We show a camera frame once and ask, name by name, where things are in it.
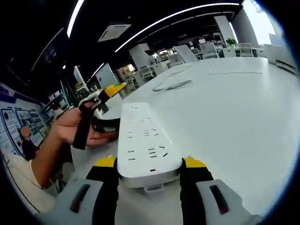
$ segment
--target finger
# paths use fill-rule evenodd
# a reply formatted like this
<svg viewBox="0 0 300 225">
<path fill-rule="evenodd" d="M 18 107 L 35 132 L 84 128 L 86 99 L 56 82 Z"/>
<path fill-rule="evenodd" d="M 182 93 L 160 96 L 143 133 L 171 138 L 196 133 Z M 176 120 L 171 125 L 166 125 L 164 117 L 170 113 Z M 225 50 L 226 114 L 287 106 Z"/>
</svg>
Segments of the finger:
<svg viewBox="0 0 300 225">
<path fill-rule="evenodd" d="M 86 142 L 86 145 L 91 146 L 91 145 L 104 145 L 108 143 L 107 138 L 100 138 L 100 139 L 88 139 Z"/>
<path fill-rule="evenodd" d="M 92 139 L 98 139 L 98 138 L 108 138 L 108 139 L 115 139 L 117 138 L 117 132 L 107 132 L 107 133 L 99 133 L 97 131 L 93 131 L 91 135 Z"/>
<path fill-rule="evenodd" d="M 95 102 L 92 100 L 87 103 L 84 103 L 84 106 L 87 107 L 88 109 L 90 109 L 94 104 L 95 104 Z"/>
</svg>

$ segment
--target electrical outlet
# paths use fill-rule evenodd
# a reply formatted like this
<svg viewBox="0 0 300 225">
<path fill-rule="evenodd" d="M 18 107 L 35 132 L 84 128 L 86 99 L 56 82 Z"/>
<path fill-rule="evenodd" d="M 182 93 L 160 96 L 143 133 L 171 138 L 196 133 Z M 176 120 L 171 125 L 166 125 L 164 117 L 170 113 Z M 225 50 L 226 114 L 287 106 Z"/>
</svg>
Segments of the electrical outlet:
<svg viewBox="0 0 300 225">
<path fill-rule="evenodd" d="M 171 181 L 170 177 L 177 173 L 175 171 L 181 163 L 178 151 L 149 105 L 124 104 L 118 143 L 118 172 L 125 184 L 136 188 Z"/>
</svg>

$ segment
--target ceiling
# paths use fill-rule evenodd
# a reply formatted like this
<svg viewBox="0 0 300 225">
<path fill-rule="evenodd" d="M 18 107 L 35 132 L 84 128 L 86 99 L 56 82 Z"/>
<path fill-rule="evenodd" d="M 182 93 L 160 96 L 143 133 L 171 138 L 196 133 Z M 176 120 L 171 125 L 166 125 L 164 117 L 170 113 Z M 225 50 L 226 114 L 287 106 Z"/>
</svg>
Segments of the ceiling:
<svg viewBox="0 0 300 225">
<path fill-rule="evenodd" d="M 41 96 L 44 92 L 59 88 L 59 78 L 66 73 L 62 70 L 64 64 L 69 68 L 80 65 L 80 71 L 87 80 L 103 62 L 109 62 L 112 68 L 129 62 L 128 50 L 139 41 L 148 43 L 155 51 L 174 45 L 181 37 L 196 37 L 218 30 L 213 16 L 226 15 L 230 21 L 241 6 L 211 6 L 181 13 L 147 29 L 115 52 L 133 35 L 166 16 L 199 5 L 226 2 L 240 4 L 242 0 L 160 1 L 159 4 L 132 0 L 85 0 L 70 38 L 66 36 L 66 30 L 77 0 L 31 0 L 30 8 L 16 7 L 17 3 L 12 2 L 9 8 L 11 19 L 5 24 L 4 67 L 7 74 L 13 72 L 15 75 L 8 76 L 5 81 L 23 91 L 31 87 L 33 95 Z M 98 43 L 99 37 L 111 24 L 131 26 L 119 38 Z M 36 63 L 61 28 L 64 30 L 48 46 L 48 49 L 55 50 L 57 56 L 49 61 L 48 58 L 45 60 L 44 53 Z M 71 76 L 72 70 L 68 70 L 68 73 Z"/>
</svg>

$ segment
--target led light strip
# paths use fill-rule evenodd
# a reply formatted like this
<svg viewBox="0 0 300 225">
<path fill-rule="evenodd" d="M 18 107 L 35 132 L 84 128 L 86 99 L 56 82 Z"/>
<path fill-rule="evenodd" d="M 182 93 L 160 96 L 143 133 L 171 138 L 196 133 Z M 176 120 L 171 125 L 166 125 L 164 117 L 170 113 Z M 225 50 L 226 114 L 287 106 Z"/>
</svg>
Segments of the led light strip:
<svg viewBox="0 0 300 225">
<path fill-rule="evenodd" d="M 187 11 L 190 11 L 190 10 L 193 10 L 193 9 L 197 9 L 197 8 L 203 8 L 203 7 L 209 7 L 209 6 L 226 6 L 226 5 L 229 5 L 229 6 L 238 6 L 239 4 L 238 3 L 213 3 L 213 4 L 207 4 L 207 5 L 201 5 L 201 6 L 196 6 L 196 7 L 192 7 L 192 8 L 188 8 L 188 9 L 185 9 L 185 10 L 182 10 L 182 11 L 179 11 L 177 13 L 174 13 L 172 15 L 169 15 L 161 20 L 158 20 L 156 21 L 155 23 L 149 25 L 148 27 L 144 28 L 143 30 L 141 30 L 140 32 L 136 33 L 135 35 L 133 35 L 130 39 L 128 39 L 124 44 L 122 44 L 116 51 L 114 51 L 115 53 L 120 50 L 122 47 L 124 47 L 124 45 L 126 45 L 129 41 L 131 41 L 133 38 L 135 38 L 136 36 L 140 35 L 141 33 L 143 33 L 144 31 L 146 31 L 147 29 L 153 27 L 154 25 L 166 20 L 166 19 L 169 19 L 175 15 L 179 15 L 181 13 L 185 13 Z"/>
<path fill-rule="evenodd" d="M 104 65 L 104 63 L 102 63 L 100 66 L 99 66 L 99 68 L 93 73 L 93 75 L 88 79 L 88 81 L 87 82 L 89 82 L 90 81 L 90 79 L 99 71 L 99 69 L 101 69 L 101 67 Z"/>
<path fill-rule="evenodd" d="M 68 36 L 68 37 L 70 37 L 70 35 L 71 35 L 71 32 L 72 32 L 72 28 L 73 28 L 75 19 L 76 19 L 76 17 L 77 17 L 77 14 L 78 14 L 78 12 L 79 12 L 79 10 L 80 10 L 81 5 L 83 4 L 83 1 L 84 1 L 84 0 L 79 0 L 79 1 L 77 2 L 76 6 L 75 6 L 75 9 L 74 9 L 74 11 L 73 11 L 73 14 L 72 14 L 71 19 L 70 19 L 70 22 L 69 22 L 69 26 L 68 26 L 68 28 L 67 28 L 67 36 Z"/>
<path fill-rule="evenodd" d="M 188 18 L 188 19 L 195 19 L 195 18 L 197 18 L 197 17 L 204 16 L 204 15 L 216 15 L 216 14 L 226 14 L 226 13 L 232 13 L 232 16 L 234 15 L 234 12 L 232 12 L 232 11 L 226 11 L 226 12 L 205 13 L 205 14 L 201 14 L 201 15 L 197 15 L 197 16 L 190 17 L 190 18 Z M 160 28 L 160 29 L 154 31 L 153 33 L 147 35 L 146 37 L 143 37 L 143 38 L 142 38 L 141 40 L 139 40 L 138 42 L 143 41 L 145 38 L 151 36 L 152 34 L 155 34 L 156 32 L 159 32 L 160 30 L 163 30 L 164 28 L 170 27 L 170 26 L 172 26 L 172 25 L 174 25 L 174 24 L 177 24 L 177 23 L 180 23 L 180 22 L 182 22 L 182 21 L 185 21 L 185 20 L 180 20 L 180 21 L 171 23 L 170 25 L 167 25 L 167 26 L 165 26 L 165 27 L 162 27 L 162 28 Z"/>
<path fill-rule="evenodd" d="M 49 46 L 49 44 L 56 38 L 56 36 L 63 30 L 63 28 L 60 29 L 60 31 L 57 32 L 56 35 L 54 35 L 54 37 L 49 41 L 49 43 L 46 45 L 46 47 L 43 49 L 43 51 L 40 53 L 40 55 L 38 56 L 36 62 L 34 63 L 33 67 L 31 68 L 31 71 L 34 69 L 34 67 L 36 66 L 36 63 L 38 62 L 39 58 L 41 58 L 42 54 L 44 53 L 44 51 L 46 50 L 46 48 Z"/>
</svg>

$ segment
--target human hand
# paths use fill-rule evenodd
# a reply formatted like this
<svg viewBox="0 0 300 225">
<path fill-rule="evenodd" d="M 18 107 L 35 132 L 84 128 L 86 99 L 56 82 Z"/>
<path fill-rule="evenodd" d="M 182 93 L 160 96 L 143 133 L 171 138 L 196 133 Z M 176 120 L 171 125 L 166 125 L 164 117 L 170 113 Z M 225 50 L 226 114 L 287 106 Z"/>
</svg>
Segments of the human hand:
<svg viewBox="0 0 300 225">
<path fill-rule="evenodd" d="M 93 102 L 85 104 L 87 108 L 91 108 L 94 105 Z M 55 122 L 53 128 L 56 130 L 59 138 L 72 144 L 77 131 L 77 126 L 81 119 L 81 111 L 79 108 L 74 108 L 66 111 L 59 119 Z M 103 145 L 109 141 L 117 138 L 117 132 L 99 133 L 90 127 L 86 145 Z"/>
</svg>

